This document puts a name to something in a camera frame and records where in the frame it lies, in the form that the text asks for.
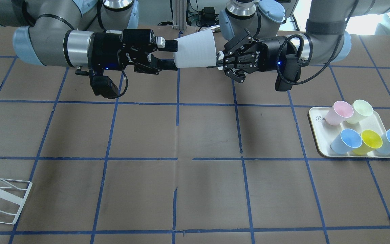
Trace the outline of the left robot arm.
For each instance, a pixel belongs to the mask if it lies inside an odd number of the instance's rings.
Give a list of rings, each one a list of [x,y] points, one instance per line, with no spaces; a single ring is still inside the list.
[[[215,67],[243,83],[246,74],[276,71],[275,89],[285,92],[347,57],[351,37],[346,32],[354,16],[390,12],[390,0],[313,0],[305,32],[281,36],[288,1],[230,0],[219,14],[227,42]]]

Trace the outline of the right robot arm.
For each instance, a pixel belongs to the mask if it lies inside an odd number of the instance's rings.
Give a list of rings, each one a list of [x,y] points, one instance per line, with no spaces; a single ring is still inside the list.
[[[23,62],[157,75],[177,70],[153,52],[176,52],[177,41],[137,30],[137,0],[0,0],[0,26],[16,27],[13,47]]]

